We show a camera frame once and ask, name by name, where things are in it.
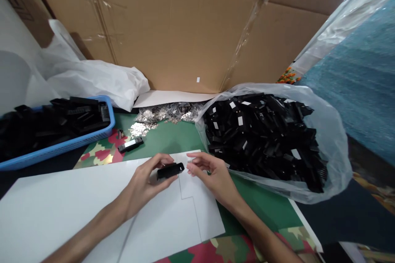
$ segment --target pile of black plastic parts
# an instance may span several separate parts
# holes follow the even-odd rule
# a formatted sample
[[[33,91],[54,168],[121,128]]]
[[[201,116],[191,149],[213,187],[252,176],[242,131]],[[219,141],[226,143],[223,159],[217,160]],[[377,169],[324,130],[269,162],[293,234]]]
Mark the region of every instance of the pile of black plastic parts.
[[[303,103],[264,93],[216,101],[203,115],[209,152],[230,169],[271,178],[306,182],[322,193],[327,180],[316,130],[303,118]]]
[[[53,99],[39,112],[26,105],[0,118],[0,162],[107,127],[108,106],[95,99]]]

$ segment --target clear packing tape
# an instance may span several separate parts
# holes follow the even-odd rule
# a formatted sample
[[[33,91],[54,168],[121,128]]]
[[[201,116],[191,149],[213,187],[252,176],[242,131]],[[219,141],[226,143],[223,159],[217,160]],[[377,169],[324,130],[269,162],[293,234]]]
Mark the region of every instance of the clear packing tape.
[[[297,76],[303,76],[387,1],[345,0],[337,16],[328,19],[324,24],[326,29],[310,42],[305,52],[291,65]]]
[[[254,26],[255,20],[262,9],[262,6],[266,5],[268,2],[269,2],[269,0],[255,0],[254,5],[252,6],[250,16],[248,18],[248,21],[247,21],[246,25],[244,26],[244,29],[243,29],[242,34],[240,36],[239,43],[236,46],[236,50],[235,50],[235,53],[233,54],[229,68],[227,69],[226,75],[223,78],[223,81],[221,84],[222,90],[224,90],[226,88],[226,83],[230,79],[233,69],[240,62],[240,57],[242,55],[243,49],[245,48],[245,46],[248,42],[249,35],[250,35],[251,30]]]

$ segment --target blue basket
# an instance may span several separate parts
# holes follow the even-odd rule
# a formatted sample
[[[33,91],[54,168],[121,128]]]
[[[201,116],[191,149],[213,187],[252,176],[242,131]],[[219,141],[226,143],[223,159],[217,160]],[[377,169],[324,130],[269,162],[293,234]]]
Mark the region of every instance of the blue basket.
[[[90,143],[96,142],[103,138],[107,138],[112,134],[112,128],[115,125],[115,117],[114,111],[112,110],[111,100],[106,95],[90,97],[89,99],[96,99],[101,102],[106,102],[108,106],[108,112],[110,114],[110,125],[104,129],[99,131],[95,131],[93,133],[87,134],[85,136],[81,136],[78,138],[74,138],[68,141],[65,141],[60,144],[53,145],[51,147],[47,147],[26,155],[22,155],[17,158],[13,158],[4,162],[0,162],[0,171],[14,171],[20,168],[24,168],[27,166],[31,166],[32,164],[36,164],[40,161],[46,160],[48,158],[54,157],[56,155],[63,154],[67,151],[77,149],[84,145],[88,145]],[[34,111],[41,111],[42,106],[33,108]]]

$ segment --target forearm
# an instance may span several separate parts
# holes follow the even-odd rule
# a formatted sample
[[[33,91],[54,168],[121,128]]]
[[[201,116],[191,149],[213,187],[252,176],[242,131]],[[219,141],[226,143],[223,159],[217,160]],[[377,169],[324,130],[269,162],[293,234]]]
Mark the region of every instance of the forearm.
[[[269,263],[302,262],[293,250],[289,249],[244,201],[231,207],[230,211],[239,220],[255,246]]]
[[[112,203],[103,208],[84,228],[42,263],[80,263],[104,238],[122,224]]]

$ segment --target white plastic sheet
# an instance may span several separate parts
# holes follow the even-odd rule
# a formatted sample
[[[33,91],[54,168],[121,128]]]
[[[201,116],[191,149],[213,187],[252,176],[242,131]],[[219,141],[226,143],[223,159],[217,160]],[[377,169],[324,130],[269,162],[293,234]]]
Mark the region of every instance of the white plastic sheet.
[[[37,68],[60,97],[108,95],[114,106],[130,111],[136,98],[149,91],[147,78],[135,67],[86,60],[61,22],[49,24],[55,36],[41,51],[44,63]]]
[[[318,97],[306,86],[289,84],[244,83],[223,92],[209,101],[199,112],[196,128],[207,150],[207,138],[203,114],[215,101],[224,101],[234,96],[253,93],[274,94],[304,103],[312,107],[314,112],[305,117],[308,127],[317,129],[316,140],[324,157],[328,160],[328,180],[324,193],[311,192],[306,183],[295,181],[272,180],[245,172],[231,171],[244,179],[253,181],[268,190],[276,192],[295,201],[307,204],[318,203],[330,199],[347,188],[352,169],[348,158],[348,143],[339,113],[329,103]]]

